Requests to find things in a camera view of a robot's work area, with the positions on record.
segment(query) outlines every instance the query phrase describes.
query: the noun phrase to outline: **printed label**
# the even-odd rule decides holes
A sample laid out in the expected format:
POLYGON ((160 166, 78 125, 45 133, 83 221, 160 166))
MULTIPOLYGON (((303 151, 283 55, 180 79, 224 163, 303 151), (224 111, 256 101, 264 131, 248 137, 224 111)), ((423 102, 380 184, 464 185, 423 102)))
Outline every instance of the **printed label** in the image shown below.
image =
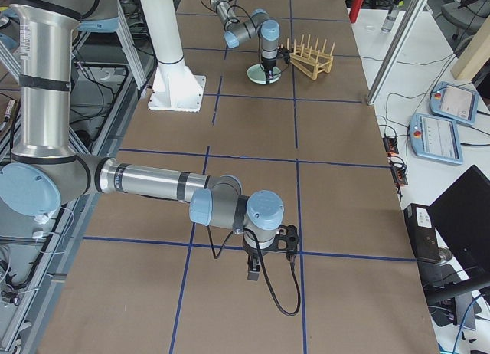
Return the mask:
POLYGON ((31 29, 28 25, 21 25, 20 45, 21 59, 24 61, 29 60, 31 58, 31 29))
POLYGON ((416 224, 421 228, 432 228, 432 223, 430 222, 429 214, 425 208, 416 208, 416 224))

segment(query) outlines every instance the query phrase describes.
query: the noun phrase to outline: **white desk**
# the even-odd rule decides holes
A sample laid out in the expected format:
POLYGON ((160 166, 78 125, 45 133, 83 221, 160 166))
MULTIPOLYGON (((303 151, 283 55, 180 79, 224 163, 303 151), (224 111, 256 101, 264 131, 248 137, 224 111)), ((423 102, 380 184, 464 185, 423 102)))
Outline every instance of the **white desk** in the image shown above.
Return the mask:
MULTIPOLYGON (((383 24, 385 16, 386 11, 362 9, 357 22, 352 25, 354 36, 358 44, 359 54, 363 57, 362 64, 369 86, 372 85, 381 62, 367 59, 367 57, 375 59, 384 58, 391 40, 395 35, 396 29, 402 20, 403 12, 400 13, 394 29, 389 34, 385 34, 381 31, 381 25, 383 24)), ((403 47, 403 50, 398 57, 398 61, 428 63, 447 57, 451 53, 452 49, 447 44, 446 39, 437 27, 432 15, 428 12, 423 12, 419 16, 407 43, 403 47)), ((420 93, 429 92, 432 89, 431 83, 439 75, 439 72, 441 72, 444 64, 448 60, 450 59, 448 58, 444 61, 427 66, 396 63, 375 102, 376 113, 385 116, 386 99, 390 93, 399 93, 407 97, 413 97, 420 93)), ((450 68, 455 62, 456 59, 452 61, 439 81, 445 80, 457 84, 465 83, 456 81, 452 78, 450 68)), ((410 118, 415 113, 420 100, 421 97, 407 100, 392 95, 388 102, 389 119, 407 125, 410 122, 410 118)), ((479 110, 487 111, 485 104, 481 100, 479 103, 479 110)), ((428 95, 423 98, 423 102, 420 104, 417 112, 429 112, 428 95)), ((382 118, 378 119, 379 123, 384 123, 382 118)), ((394 123, 388 123, 388 125, 392 126, 399 135, 406 133, 406 130, 402 126, 398 126, 394 123)), ((487 132, 490 131, 490 117, 479 114, 476 117, 475 127, 487 132)), ((467 129, 463 126, 458 126, 458 130, 462 142, 490 143, 490 136, 477 133, 476 131, 467 129)), ((392 134, 392 132, 390 129, 387 129, 387 135, 390 134, 392 134)), ((490 177, 490 148, 463 147, 464 164, 461 166, 451 166, 416 157, 413 154, 410 144, 408 147, 405 146, 405 141, 405 137, 400 137, 398 143, 400 156, 405 159, 408 164, 407 179, 409 182, 407 187, 402 188, 403 198, 400 204, 401 208, 405 208, 408 204, 413 202, 430 205, 473 164, 476 164, 488 177, 490 177)), ((461 267, 457 262, 453 263, 453 267, 455 270, 461 270, 461 267)), ((460 274, 460 276, 462 278, 467 277, 464 273, 460 274)), ((490 312, 483 303, 483 300, 479 300, 479 304, 483 308, 481 316, 490 318, 490 312)), ((446 326, 440 328, 435 323, 433 326, 439 344, 445 350, 451 351, 457 334, 457 327, 446 326)), ((459 341, 457 352, 469 353, 470 350, 474 349, 490 352, 490 322, 476 320, 476 329, 475 333, 465 330, 466 341, 459 341), (477 341, 470 344, 468 340, 474 337, 477 338, 477 341)))

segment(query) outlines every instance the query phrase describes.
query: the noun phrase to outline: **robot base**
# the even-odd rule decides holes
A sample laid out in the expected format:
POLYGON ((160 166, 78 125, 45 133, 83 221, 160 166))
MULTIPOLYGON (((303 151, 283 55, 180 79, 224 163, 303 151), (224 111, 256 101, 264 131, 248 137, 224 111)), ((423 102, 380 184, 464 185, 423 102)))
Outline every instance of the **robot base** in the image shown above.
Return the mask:
POLYGON ((150 97, 150 110, 172 110, 198 112, 204 96, 205 76, 195 76, 188 67, 184 73, 168 73, 168 90, 162 79, 160 67, 157 68, 150 97))

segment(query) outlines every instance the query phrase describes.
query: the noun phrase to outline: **black electronic device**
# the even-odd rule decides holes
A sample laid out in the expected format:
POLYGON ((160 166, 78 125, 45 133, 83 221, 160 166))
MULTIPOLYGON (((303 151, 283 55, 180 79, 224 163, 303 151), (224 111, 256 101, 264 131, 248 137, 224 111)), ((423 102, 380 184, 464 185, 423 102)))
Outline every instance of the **black electronic device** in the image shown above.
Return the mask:
POLYGON ((429 304, 480 290, 490 303, 490 180, 468 168, 428 207, 430 219, 468 280, 427 292, 429 304))
POLYGON ((436 229, 430 221, 427 206, 411 203, 403 211, 410 244, 418 261, 438 264, 441 261, 436 229))

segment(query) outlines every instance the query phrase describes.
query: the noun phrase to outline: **white pillar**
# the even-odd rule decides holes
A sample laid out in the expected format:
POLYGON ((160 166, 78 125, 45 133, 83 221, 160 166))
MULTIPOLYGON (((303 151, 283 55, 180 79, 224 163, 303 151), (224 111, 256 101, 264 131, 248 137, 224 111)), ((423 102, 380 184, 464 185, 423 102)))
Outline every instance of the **white pillar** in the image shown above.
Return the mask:
POLYGON ((185 65, 173 0, 141 0, 158 67, 149 109, 199 111, 206 77, 185 65))

